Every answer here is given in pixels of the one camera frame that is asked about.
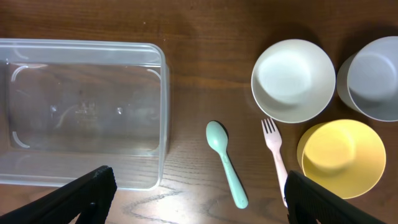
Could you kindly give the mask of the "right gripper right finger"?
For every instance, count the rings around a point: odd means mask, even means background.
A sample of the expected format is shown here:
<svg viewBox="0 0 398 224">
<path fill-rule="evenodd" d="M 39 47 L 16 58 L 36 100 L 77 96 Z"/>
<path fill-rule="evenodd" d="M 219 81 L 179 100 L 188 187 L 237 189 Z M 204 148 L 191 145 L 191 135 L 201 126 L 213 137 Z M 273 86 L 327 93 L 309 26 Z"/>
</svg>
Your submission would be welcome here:
<svg viewBox="0 0 398 224">
<path fill-rule="evenodd" d="M 297 171 L 285 183 L 290 224 L 383 224 Z"/>
</svg>

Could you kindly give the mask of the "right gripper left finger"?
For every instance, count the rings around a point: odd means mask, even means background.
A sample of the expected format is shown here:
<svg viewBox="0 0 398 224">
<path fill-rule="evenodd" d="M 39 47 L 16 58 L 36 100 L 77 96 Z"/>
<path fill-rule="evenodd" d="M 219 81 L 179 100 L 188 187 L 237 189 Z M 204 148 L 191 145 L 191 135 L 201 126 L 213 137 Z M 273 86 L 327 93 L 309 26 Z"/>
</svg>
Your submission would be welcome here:
<svg viewBox="0 0 398 224">
<path fill-rule="evenodd" d="M 106 222 L 117 190 L 111 167 L 101 166 L 46 196 L 1 216 L 1 223 Z"/>
</svg>

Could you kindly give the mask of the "yellow bowl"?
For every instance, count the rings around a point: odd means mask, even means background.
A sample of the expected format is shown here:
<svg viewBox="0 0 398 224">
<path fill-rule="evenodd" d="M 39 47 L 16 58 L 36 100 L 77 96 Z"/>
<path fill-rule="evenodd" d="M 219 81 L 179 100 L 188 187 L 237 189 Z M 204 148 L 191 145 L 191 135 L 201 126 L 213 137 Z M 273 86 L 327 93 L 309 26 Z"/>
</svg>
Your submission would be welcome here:
<svg viewBox="0 0 398 224">
<path fill-rule="evenodd" d="M 386 150 L 367 124 L 339 119 L 309 128 L 298 142 L 297 160 L 304 176 L 350 199 L 379 182 L 386 167 Z"/>
</svg>

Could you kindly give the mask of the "clear plastic container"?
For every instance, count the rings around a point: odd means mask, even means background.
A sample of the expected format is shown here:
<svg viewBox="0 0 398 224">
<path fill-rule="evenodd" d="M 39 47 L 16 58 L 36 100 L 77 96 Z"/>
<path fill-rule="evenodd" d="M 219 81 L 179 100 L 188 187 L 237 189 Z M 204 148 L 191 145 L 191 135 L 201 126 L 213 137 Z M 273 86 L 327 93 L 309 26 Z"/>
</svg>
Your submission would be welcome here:
<svg viewBox="0 0 398 224">
<path fill-rule="evenodd" d="M 1 183 L 61 187 L 100 167 L 123 190 L 163 176 L 169 68 L 151 43 L 1 40 Z"/>
</svg>

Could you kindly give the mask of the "mint green spoon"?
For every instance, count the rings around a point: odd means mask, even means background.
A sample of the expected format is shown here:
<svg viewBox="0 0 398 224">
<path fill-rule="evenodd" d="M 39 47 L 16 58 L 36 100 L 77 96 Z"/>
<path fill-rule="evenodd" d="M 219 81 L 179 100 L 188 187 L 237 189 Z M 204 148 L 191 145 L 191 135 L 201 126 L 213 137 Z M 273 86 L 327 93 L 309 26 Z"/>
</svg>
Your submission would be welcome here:
<svg viewBox="0 0 398 224">
<path fill-rule="evenodd" d="M 248 198 L 228 157 L 228 135 L 219 122 L 210 121 L 207 124 L 206 139 L 208 145 L 220 156 L 235 205 L 240 209 L 246 208 Z"/>
</svg>

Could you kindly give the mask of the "white bowl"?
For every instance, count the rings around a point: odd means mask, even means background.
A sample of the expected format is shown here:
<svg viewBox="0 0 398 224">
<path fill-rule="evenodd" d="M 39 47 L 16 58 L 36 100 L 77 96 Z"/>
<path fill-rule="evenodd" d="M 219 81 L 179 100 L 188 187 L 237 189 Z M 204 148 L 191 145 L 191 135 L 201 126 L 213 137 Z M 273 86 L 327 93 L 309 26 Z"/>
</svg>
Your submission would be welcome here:
<svg viewBox="0 0 398 224">
<path fill-rule="evenodd" d="M 319 115 L 331 101 L 336 72 L 318 45 L 288 39 L 267 48 L 251 75 L 251 91 L 258 107 L 274 120 L 302 123 Z"/>
</svg>

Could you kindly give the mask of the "grey bowl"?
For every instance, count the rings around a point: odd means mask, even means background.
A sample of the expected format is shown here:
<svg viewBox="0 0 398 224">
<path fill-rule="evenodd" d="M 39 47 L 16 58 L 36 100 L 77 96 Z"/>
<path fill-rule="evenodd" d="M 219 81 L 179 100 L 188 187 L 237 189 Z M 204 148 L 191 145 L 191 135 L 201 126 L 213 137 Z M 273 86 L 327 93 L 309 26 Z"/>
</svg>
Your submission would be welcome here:
<svg viewBox="0 0 398 224">
<path fill-rule="evenodd" d="M 397 121 L 397 37 L 372 41 L 350 56 L 338 70 L 341 100 L 363 115 Z"/>
</svg>

